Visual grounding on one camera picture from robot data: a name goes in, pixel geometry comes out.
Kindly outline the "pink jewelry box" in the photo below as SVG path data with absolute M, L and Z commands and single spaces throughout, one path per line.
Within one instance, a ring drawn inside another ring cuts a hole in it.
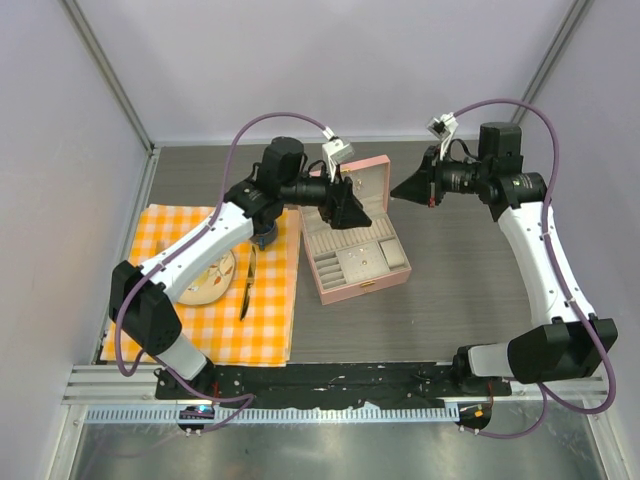
M 391 160 L 386 155 L 341 166 L 341 173 L 353 181 L 354 193 L 372 225 L 334 230 L 321 220 L 315 207 L 301 207 L 301 232 L 320 301 L 329 305 L 407 282 L 411 274 L 408 257 L 387 214 Z M 390 270 L 379 243 L 399 241 L 405 265 Z M 367 251 L 361 252 L 362 246 Z M 358 255 L 349 258 L 349 252 Z

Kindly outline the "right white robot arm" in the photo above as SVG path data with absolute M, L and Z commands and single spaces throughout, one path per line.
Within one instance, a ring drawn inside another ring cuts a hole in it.
M 544 178 L 523 170 L 522 131 L 505 122 L 480 127 L 478 154 L 451 157 L 457 123 L 434 119 L 439 139 L 418 170 L 391 191 L 394 198 L 429 207 L 448 193 L 472 194 L 485 204 L 516 258 L 531 311 L 532 329 L 506 343 L 464 346 L 454 358 L 451 380 L 472 395 L 488 377 L 522 384 L 591 376 L 602 359 L 594 342 L 610 349 L 618 337 L 614 321 L 600 318 L 582 293 L 555 230 L 553 212 L 543 204 Z

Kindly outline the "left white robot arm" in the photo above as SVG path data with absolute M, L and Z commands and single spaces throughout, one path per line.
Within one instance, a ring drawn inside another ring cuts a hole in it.
M 352 180 L 340 172 L 352 156 L 352 146 L 334 137 L 323 144 L 320 170 L 313 173 L 299 140 L 273 139 L 252 173 L 224 194 L 209 217 L 143 264 L 123 261 L 114 268 L 109 317 L 116 333 L 127 334 L 179 376 L 187 396 L 205 397 L 213 385 L 210 362 L 183 334 L 175 302 L 207 267 L 274 223 L 287 205 L 317 208 L 334 230 L 370 226 Z

